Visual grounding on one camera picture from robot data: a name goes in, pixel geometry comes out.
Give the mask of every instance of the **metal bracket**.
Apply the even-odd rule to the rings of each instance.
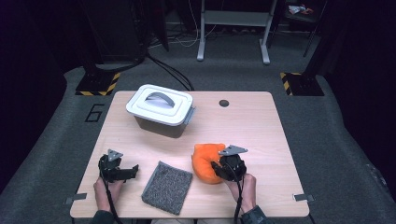
[[[120,158],[121,156],[123,156],[122,153],[117,152],[117,151],[114,151],[114,150],[112,150],[112,149],[109,149],[109,150],[107,151],[107,153],[108,153],[108,160],[109,160],[109,161],[114,161],[114,160]]]
[[[219,151],[219,155],[232,156],[232,155],[247,152],[247,151],[248,150],[245,148],[230,145],[229,147],[224,148],[222,151]]]
[[[312,203],[315,200],[314,196],[310,194],[293,194],[293,199],[296,202],[306,200],[308,203]]]
[[[73,201],[84,200],[86,198],[87,198],[87,193],[75,194],[75,195],[73,195],[73,197],[66,198],[66,200],[64,201],[64,204],[70,204]]]

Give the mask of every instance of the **orange sponge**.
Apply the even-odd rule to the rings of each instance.
[[[218,184],[222,179],[212,168],[211,162],[219,163],[219,151],[225,148],[224,144],[196,144],[192,155],[192,168],[195,174],[206,184]]]

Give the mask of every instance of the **person's hand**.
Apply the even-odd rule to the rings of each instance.
[[[245,174],[244,178],[245,180],[239,181],[239,184],[243,188],[241,209],[243,213],[246,213],[256,206],[256,177],[251,174]],[[227,180],[224,180],[224,183],[228,186],[233,198],[237,202],[239,198],[238,184]]]
[[[108,189],[111,192],[111,198],[114,204],[120,197],[122,183],[122,180],[114,181],[114,183],[108,183]],[[103,182],[102,177],[98,177],[96,182],[93,184],[93,188],[95,189],[95,200],[96,205],[98,206],[98,210],[111,212],[110,203],[108,202],[106,194],[105,183]]]

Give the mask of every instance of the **table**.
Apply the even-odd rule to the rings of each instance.
[[[221,25],[241,25],[241,26],[259,26],[265,27],[264,35],[259,40],[260,49],[262,50],[262,62],[270,63],[268,49],[266,46],[268,35],[270,33],[271,23],[274,17],[276,1],[272,1],[269,12],[240,12],[240,11],[216,11],[205,10],[205,0],[201,4],[201,37],[198,48],[197,60],[203,61],[205,54],[205,25],[221,24]]]
[[[293,158],[276,112],[272,95],[264,91],[190,91],[196,107],[191,123],[179,138],[170,138],[139,128],[126,103],[134,91],[118,91],[106,115],[78,193],[71,217],[93,217],[96,212],[92,184],[98,177],[98,162],[109,148],[124,154],[121,169],[139,164],[136,179],[127,180],[116,204],[119,217],[130,218],[232,218],[236,207],[225,184],[208,185],[193,175],[179,216],[143,203],[141,194],[158,161],[193,173],[191,155],[196,143],[224,143],[248,149],[241,154],[247,172],[257,177],[257,204],[268,217],[305,217],[306,201]],[[220,100],[229,105],[222,107]]]

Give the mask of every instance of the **yellow black hazard tape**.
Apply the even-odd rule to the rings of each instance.
[[[280,73],[280,77],[282,78],[283,87],[285,88],[286,94],[293,95],[293,92],[291,91],[291,87],[287,79],[287,75],[300,76],[301,73]]]
[[[116,88],[117,81],[120,78],[120,73],[114,75],[111,80],[110,85],[105,91],[76,91],[76,95],[85,95],[85,96],[94,96],[94,95],[110,95],[113,92],[114,88]]]

